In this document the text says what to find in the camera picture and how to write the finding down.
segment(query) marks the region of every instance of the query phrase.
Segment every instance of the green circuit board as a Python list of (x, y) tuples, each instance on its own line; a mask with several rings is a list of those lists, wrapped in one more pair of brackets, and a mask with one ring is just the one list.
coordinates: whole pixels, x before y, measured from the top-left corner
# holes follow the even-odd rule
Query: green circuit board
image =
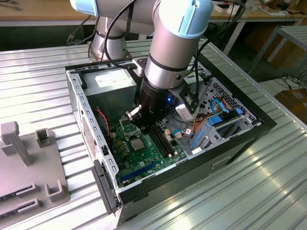
[[(172, 145), (170, 144), (176, 154), (171, 157), (164, 157), (156, 143), (153, 141), (151, 134), (144, 135), (141, 133), (138, 136), (126, 139), (120, 124), (114, 125), (110, 129), (113, 133), (112, 154), (119, 167), (119, 172), (116, 175), (119, 187), (127, 186), (130, 183), (154, 174), (155, 172), (186, 158), (183, 149), (177, 144), (177, 142), (172, 142)], [(161, 133), (163, 133), (166, 127), (161, 126), (160, 129)], [(135, 150), (135, 146), (133, 146), (132, 143), (136, 142), (141, 146), (143, 144), (143, 148)], [(131, 175), (131, 173), (136, 174), (129, 179), (125, 179), (125, 176)]]

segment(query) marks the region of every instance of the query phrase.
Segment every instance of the wooden table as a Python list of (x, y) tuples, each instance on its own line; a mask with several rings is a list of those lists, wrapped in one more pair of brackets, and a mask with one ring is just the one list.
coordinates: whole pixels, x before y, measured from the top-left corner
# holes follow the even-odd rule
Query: wooden table
[[(0, 26), (78, 25), (88, 16), (75, 11), (69, 0), (19, 0), (19, 2), (23, 11), (0, 7)], [(305, 17), (301, 14), (294, 15), (293, 19), (290, 19), (290, 16), (272, 17), (259, 9), (246, 10), (238, 20), (224, 53), (229, 53), (246, 22), (283, 22), (287, 19), (294, 20), (294, 25), (299, 25)], [(210, 22), (223, 23), (227, 22), (228, 18), (228, 13), (213, 10)], [(95, 24), (95, 21), (95, 17), (92, 17), (85, 24)]]

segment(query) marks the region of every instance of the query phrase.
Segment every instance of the black cable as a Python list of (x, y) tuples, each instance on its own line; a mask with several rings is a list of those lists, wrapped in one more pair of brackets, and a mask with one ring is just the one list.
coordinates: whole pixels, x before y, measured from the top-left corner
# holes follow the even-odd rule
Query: black cable
[(244, 14), (245, 9), (246, 9), (245, 4), (242, 3), (242, 2), (232, 1), (232, 0), (231, 0), (231, 1), (228, 0), (228, 2), (232, 2), (233, 4), (239, 4), (239, 5), (241, 5), (242, 10), (241, 10), (241, 12), (238, 14), (238, 16), (235, 17), (235, 18), (232, 20), (232, 22), (231, 22), (230, 24), (228, 24), (227, 26), (225, 26), (222, 30), (220, 30), (219, 32), (217, 32), (215, 35), (213, 35), (213, 36), (210, 37), (209, 39), (207, 39), (207, 41), (206, 41), (204, 44), (202, 44), (202, 46), (199, 48), (199, 50), (198, 50), (198, 52), (197, 52), (197, 55), (196, 55), (196, 57), (195, 57), (195, 60), (194, 60), (194, 64), (193, 64), (193, 66), (192, 66), (192, 68), (191, 68), (191, 70), (190, 70), (190, 71), (193, 71), (193, 69), (195, 68), (196, 94), (197, 94), (197, 95), (199, 94), (199, 91), (200, 91), (200, 81), (199, 81), (199, 79), (198, 79), (198, 58), (199, 58), (199, 56), (200, 56), (200, 54), (201, 54), (201, 51), (205, 48), (206, 45), (208, 45), (208, 44), (213, 40), (214, 37), (216, 37), (216, 36), (219, 35), (219, 34), (224, 33), (224, 32), (227, 31), (234, 23), (236, 23), (236, 21)]
[(121, 9), (117, 15), (113, 18), (112, 22), (110, 23), (110, 26), (108, 27), (107, 31), (106, 31), (106, 35), (105, 35), (105, 40), (104, 40), (104, 45), (103, 45), (103, 52), (102, 52), (102, 57), (103, 57), (103, 53), (106, 54), (106, 57), (109, 59), (109, 61), (116, 67), (118, 68), (122, 68), (122, 69), (126, 69), (127, 67), (125, 66), (121, 66), (119, 64), (117, 64), (114, 60), (112, 60), (112, 58), (110, 57), (108, 51), (107, 51), (107, 46), (106, 46), (106, 42), (107, 39), (109, 37), (109, 34), (111, 32), (112, 27), (114, 26), (115, 22), (120, 18), (120, 16), (130, 7), (130, 5), (134, 4), (137, 0), (131, 0), (123, 9)]
[(90, 43), (89, 46), (88, 46), (88, 50), (87, 50), (88, 59), (91, 59), (91, 56), (90, 56), (90, 49), (91, 49), (92, 43), (93, 43), (93, 41), (91, 41), (91, 43)]
[(226, 25), (228, 25), (228, 23), (230, 22), (232, 12), (234, 11), (234, 7), (235, 7), (235, 4), (233, 3), (233, 4), (232, 4), (231, 13), (230, 13), (230, 15), (229, 15), (229, 18), (228, 18), (228, 21), (227, 21), (227, 24), (226, 24)]
[(68, 36), (67, 41), (66, 41), (66, 45), (67, 45), (67, 46), (70, 44), (71, 39), (74, 38), (75, 33), (76, 33), (76, 32), (81, 28), (81, 26), (83, 26), (84, 23), (86, 23), (90, 18), (91, 18), (91, 15), (89, 15), (89, 16), (88, 16), (88, 17), (77, 27), (77, 29), (75, 29), (75, 31), (74, 31), (72, 34), (70, 34), (70, 35)]
[(99, 21), (100, 16), (97, 17), (96, 19), (96, 23), (95, 23), (95, 27), (94, 27), (94, 31), (92, 32), (91, 35), (87, 36), (85, 39), (83, 39), (80, 44), (82, 44), (83, 42), (85, 42), (86, 40), (90, 39), (91, 37), (93, 37), (96, 33), (96, 29), (97, 29), (97, 25), (98, 25), (98, 21)]
[[(283, 84), (280, 84), (280, 83), (277, 81), (277, 79), (283, 80), (283, 82), (284, 82), (287, 86), (284, 86)], [(286, 89), (289, 89), (289, 90), (298, 89), (298, 88), (300, 88), (300, 87), (306, 88), (306, 87), (303, 85), (302, 80), (303, 80), (303, 81), (305, 82), (305, 84), (307, 85), (307, 81), (306, 81), (306, 80), (300, 79), (300, 77), (291, 76), (291, 75), (287, 74), (286, 72), (284, 72), (283, 75), (280, 76), (280, 77), (271, 78), (271, 80), (274, 80), (277, 84), (279, 84), (279, 85), (281, 85), (281, 86), (283, 86), (283, 87), (285, 87)], [(291, 82), (297, 84), (297, 86), (291, 85), (291, 84), (289, 83), (289, 81), (291, 81)]]
[[(231, 13), (230, 13), (230, 15), (229, 15), (229, 18), (228, 18), (228, 21), (227, 21), (226, 25), (228, 25), (229, 22), (230, 22), (232, 12), (234, 11), (234, 7), (235, 7), (235, 5), (232, 4)], [(219, 43), (218, 43), (218, 48), (219, 48), (219, 49), (221, 49), (222, 41), (223, 41), (224, 37), (226, 36), (226, 34), (227, 34), (227, 33), (225, 32), (225, 33), (221, 36), (221, 38), (220, 38), (220, 41), (219, 41)]]

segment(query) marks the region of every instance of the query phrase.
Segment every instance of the ribbed metal surface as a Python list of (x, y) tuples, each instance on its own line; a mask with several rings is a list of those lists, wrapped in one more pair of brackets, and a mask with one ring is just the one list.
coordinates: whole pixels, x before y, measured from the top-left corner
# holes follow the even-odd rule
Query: ribbed metal surface
[[(147, 55), (150, 43), (129, 42), (129, 52)], [(203, 53), (278, 125), (233, 164), (120, 229), (306, 229), (306, 126), (213, 46)], [(0, 60), (0, 123), (16, 120), (21, 134), (51, 128), (71, 193), (69, 202), (9, 229), (114, 229), (71, 112), (63, 68), (87, 62), (87, 46), (2, 52)]]
[(307, 26), (282, 26), (279, 31), (285, 38), (307, 52)]

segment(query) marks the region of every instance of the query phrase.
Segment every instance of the blue cable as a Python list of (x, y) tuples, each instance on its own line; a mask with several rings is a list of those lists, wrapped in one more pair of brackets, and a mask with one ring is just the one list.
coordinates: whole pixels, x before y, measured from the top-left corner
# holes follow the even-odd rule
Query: blue cable
[(175, 135), (178, 132), (181, 132), (181, 129), (176, 129), (175, 131), (172, 132), (172, 134)]
[(229, 113), (229, 111), (224, 107), (223, 103), (221, 103), (219, 100), (214, 98), (210, 101), (210, 109), (212, 110), (213, 114), (216, 114), (214, 107), (213, 107), (213, 102), (216, 102), (222, 111)]

